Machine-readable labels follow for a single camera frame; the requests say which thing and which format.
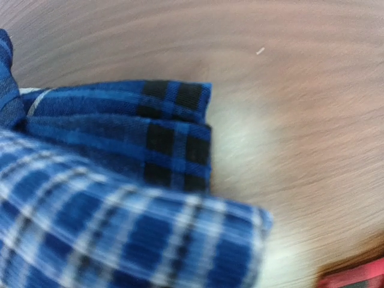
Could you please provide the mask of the red black plaid shirt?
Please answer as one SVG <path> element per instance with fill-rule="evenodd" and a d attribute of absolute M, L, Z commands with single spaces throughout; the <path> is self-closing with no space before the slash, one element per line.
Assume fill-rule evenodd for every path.
<path fill-rule="evenodd" d="M 383 287 L 383 258 L 333 273 L 322 278 L 318 288 L 381 288 Z"/>

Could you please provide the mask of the blue checked folded shirt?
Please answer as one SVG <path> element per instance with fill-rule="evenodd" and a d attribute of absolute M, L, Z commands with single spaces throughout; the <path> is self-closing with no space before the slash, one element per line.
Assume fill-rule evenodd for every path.
<path fill-rule="evenodd" d="M 272 215 L 1 131 L 2 287 L 253 287 Z"/>

